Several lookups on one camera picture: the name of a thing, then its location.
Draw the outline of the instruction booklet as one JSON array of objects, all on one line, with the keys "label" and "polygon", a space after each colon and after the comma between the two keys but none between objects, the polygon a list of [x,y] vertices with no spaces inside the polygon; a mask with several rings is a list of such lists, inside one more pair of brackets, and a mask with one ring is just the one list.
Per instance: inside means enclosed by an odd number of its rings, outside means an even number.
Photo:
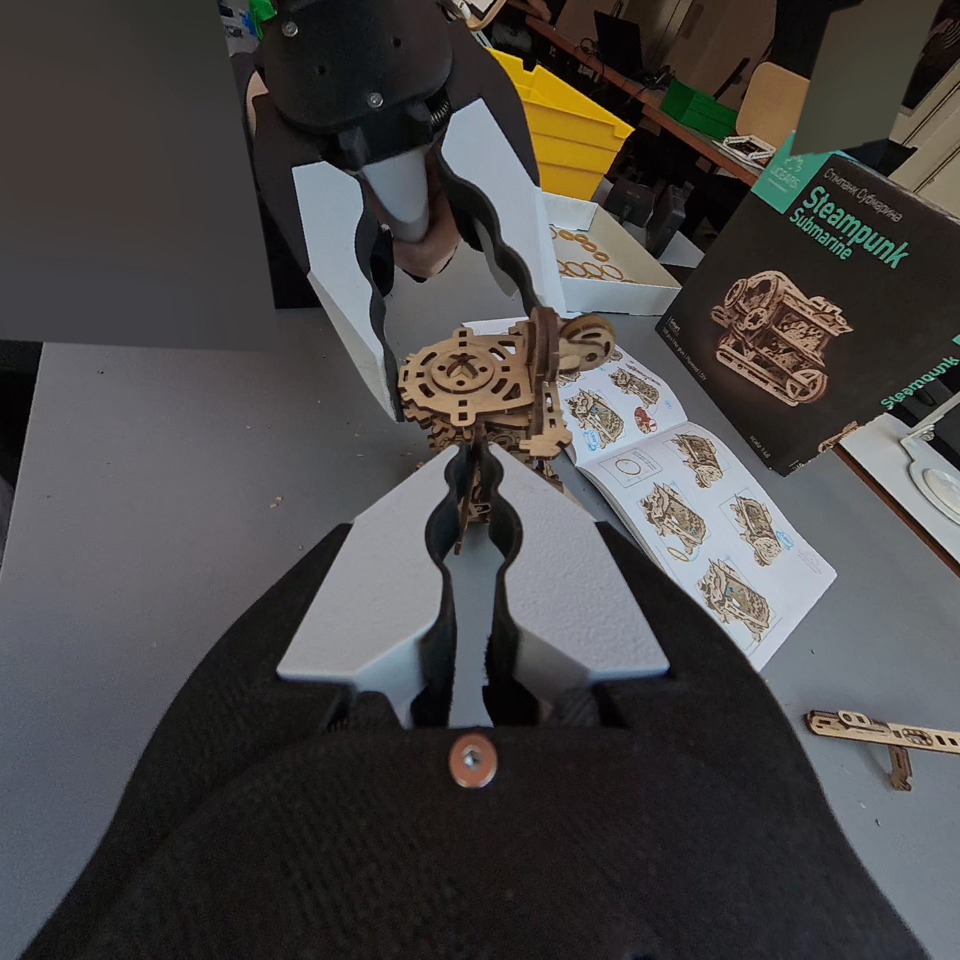
[{"label": "instruction booklet", "polygon": [[618,339],[601,366],[557,383],[575,469],[705,624],[762,667],[834,582],[833,568]]}]

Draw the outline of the round wooden gear module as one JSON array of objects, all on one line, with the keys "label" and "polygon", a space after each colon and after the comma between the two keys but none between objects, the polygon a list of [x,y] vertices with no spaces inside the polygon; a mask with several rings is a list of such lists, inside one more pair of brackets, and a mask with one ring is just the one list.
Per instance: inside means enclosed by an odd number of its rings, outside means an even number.
[{"label": "round wooden gear module", "polygon": [[402,412],[428,432],[435,452],[486,440],[527,464],[550,461],[572,442],[558,376],[601,366],[616,344],[606,318],[561,318],[546,307],[506,332],[463,326],[407,357],[398,380]]}]

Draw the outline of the black device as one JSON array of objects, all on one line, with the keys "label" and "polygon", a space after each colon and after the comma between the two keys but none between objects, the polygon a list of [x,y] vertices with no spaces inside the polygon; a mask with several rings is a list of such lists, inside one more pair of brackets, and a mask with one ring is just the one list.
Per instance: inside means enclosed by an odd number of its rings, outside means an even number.
[{"label": "black device", "polygon": [[606,194],[602,207],[654,258],[660,259],[687,218],[680,187],[652,187],[619,178]]}]

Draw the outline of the white stand base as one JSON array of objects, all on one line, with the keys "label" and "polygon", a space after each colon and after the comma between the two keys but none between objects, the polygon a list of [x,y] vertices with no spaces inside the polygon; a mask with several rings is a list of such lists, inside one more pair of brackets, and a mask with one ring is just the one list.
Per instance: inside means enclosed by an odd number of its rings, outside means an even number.
[{"label": "white stand base", "polygon": [[906,452],[908,474],[924,499],[950,522],[959,525],[958,470],[932,446],[937,419],[918,423],[900,441]]}]

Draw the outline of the yellow plastic bin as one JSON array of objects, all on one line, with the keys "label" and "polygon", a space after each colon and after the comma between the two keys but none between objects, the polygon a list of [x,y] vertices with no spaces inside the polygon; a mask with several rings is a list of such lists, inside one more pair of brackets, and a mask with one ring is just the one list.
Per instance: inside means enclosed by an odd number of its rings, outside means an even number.
[{"label": "yellow plastic bin", "polygon": [[531,132],[543,191],[590,201],[634,128],[543,66],[494,49],[515,86]]}]

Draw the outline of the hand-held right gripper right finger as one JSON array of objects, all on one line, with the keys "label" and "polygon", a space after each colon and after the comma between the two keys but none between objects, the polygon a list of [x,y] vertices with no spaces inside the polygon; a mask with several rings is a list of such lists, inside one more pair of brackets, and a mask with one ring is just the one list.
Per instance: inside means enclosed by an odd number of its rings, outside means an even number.
[{"label": "hand-held right gripper right finger", "polygon": [[503,556],[486,647],[496,726],[533,725],[570,690],[659,677],[669,662],[592,516],[484,445],[488,535]]}]

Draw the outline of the tan chair back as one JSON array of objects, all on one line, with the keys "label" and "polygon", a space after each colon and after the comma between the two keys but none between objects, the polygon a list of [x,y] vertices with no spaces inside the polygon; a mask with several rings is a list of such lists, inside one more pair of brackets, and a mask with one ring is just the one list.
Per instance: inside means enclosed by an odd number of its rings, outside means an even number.
[{"label": "tan chair back", "polygon": [[808,78],[762,62],[751,74],[736,118],[736,134],[779,149],[798,126],[809,87]]}]

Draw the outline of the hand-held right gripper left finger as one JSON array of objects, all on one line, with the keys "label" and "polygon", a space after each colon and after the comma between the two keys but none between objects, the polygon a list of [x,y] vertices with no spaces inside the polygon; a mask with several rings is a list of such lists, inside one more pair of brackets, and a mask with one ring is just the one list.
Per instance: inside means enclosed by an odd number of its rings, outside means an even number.
[{"label": "hand-held right gripper left finger", "polygon": [[280,678],[383,693],[405,727],[448,725],[457,624],[444,562],[469,477],[469,447],[451,446],[355,518]]}]

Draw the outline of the black puzzle box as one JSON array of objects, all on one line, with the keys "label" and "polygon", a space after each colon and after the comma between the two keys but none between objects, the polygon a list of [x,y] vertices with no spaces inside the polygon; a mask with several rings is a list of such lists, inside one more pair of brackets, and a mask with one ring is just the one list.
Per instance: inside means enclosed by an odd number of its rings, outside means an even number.
[{"label": "black puzzle box", "polygon": [[781,476],[959,362],[958,217],[841,151],[789,152],[656,326]]}]

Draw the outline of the wooden strip with crosspiece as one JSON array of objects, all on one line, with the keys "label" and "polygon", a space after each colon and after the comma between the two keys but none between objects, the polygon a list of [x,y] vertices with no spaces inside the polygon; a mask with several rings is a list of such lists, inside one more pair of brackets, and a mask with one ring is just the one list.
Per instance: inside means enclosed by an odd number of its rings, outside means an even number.
[{"label": "wooden strip with crosspiece", "polygon": [[898,791],[911,791],[909,750],[959,755],[959,732],[955,730],[887,723],[855,710],[810,710],[803,719],[810,733],[818,737],[886,746],[891,762],[889,781]]}]

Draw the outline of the grey desk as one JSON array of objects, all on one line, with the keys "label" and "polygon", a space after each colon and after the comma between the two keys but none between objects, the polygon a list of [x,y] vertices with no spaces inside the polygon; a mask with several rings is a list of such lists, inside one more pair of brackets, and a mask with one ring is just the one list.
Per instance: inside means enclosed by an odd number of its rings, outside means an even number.
[{"label": "grey desk", "polygon": [[[809,709],[958,730],[958,577],[834,453],[766,469],[652,322],[618,340],[719,437],[837,579],[763,669],[846,836],[935,958],[958,958],[958,758],[811,736]],[[266,353],[49,344],[2,563],[2,958],[100,841],[199,660],[340,522],[404,479],[424,434],[354,377],[318,310]]]}]

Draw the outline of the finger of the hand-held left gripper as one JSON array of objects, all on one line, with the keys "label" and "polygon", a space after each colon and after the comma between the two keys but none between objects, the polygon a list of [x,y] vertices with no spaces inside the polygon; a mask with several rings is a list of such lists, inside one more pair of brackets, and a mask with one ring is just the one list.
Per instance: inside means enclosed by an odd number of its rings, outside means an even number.
[{"label": "finger of the hand-held left gripper", "polygon": [[542,189],[481,99],[452,113],[438,146],[439,176],[462,237],[481,250],[502,292],[567,312]]},{"label": "finger of the hand-held left gripper", "polygon": [[308,279],[366,387],[402,422],[398,366],[388,344],[386,304],[371,269],[380,236],[358,179],[329,162],[292,169],[309,261]]}]

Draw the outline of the background brown-topped desk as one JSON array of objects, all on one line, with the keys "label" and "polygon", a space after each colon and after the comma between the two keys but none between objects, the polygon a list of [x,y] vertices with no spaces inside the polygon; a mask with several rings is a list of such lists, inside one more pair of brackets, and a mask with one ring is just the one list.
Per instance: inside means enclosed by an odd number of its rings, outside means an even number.
[{"label": "background brown-topped desk", "polygon": [[584,53],[576,44],[560,36],[557,30],[535,18],[534,15],[528,15],[526,23],[545,39],[550,48],[563,51],[580,65],[598,75],[602,81],[624,91],[630,100],[642,103],[644,118],[692,149],[698,157],[703,158],[710,165],[711,172],[716,169],[726,171],[727,175],[747,186],[753,186],[764,173],[763,167],[747,163],[742,158],[723,150],[721,141],[665,114],[660,108],[665,96],[663,92],[652,91],[606,66],[596,56]]}]

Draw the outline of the adjacent brown-edged desk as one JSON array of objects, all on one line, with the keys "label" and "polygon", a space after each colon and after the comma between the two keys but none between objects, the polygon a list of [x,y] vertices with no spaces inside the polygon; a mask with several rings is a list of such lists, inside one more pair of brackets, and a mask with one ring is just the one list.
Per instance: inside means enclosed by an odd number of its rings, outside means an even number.
[{"label": "adjacent brown-edged desk", "polygon": [[954,573],[959,573],[959,525],[946,519],[919,493],[908,474],[901,440],[912,430],[882,414],[841,439],[838,456]]}]

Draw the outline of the white tray with wooden rings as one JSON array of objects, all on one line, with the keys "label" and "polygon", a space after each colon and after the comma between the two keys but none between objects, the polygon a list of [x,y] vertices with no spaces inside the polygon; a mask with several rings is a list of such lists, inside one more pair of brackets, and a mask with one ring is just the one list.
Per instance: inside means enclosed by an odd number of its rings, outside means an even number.
[{"label": "white tray with wooden rings", "polygon": [[680,283],[597,203],[543,200],[567,311],[659,317],[672,304]]}]

